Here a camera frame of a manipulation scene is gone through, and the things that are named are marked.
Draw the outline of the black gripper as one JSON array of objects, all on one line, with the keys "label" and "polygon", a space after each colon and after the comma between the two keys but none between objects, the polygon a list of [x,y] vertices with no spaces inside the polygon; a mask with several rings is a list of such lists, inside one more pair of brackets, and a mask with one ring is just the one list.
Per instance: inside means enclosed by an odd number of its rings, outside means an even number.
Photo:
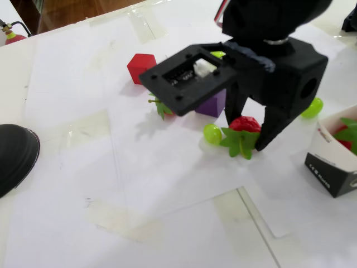
[{"label": "black gripper", "polygon": [[228,125],[242,116],[247,99],[265,106],[255,149],[262,151],[316,95],[328,59],[311,44],[291,38],[252,49],[234,40],[194,44],[145,71],[139,79],[178,116],[226,92]]}]

